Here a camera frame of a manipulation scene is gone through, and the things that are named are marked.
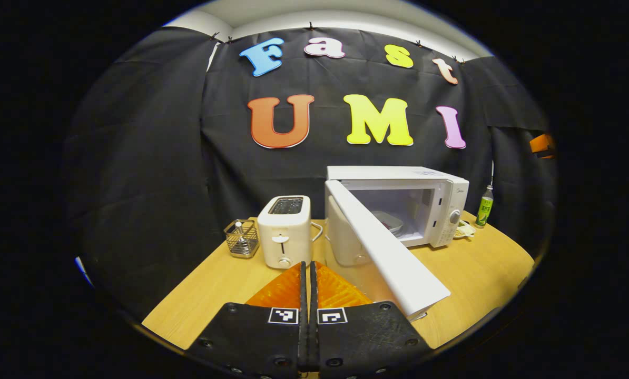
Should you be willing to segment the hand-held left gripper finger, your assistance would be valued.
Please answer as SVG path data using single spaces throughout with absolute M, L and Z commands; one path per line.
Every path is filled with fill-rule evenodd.
M 309 360 L 320 378 L 390 378 L 428 358 L 432 348 L 391 301 L 321 307 L 326 268 L 310 266 Z
M 297 378 L 307 340 L 307 267 L 284 274 L 295 278 L 295 307 L 228 302 L 186 350 L 186 357 L 237 378 Z

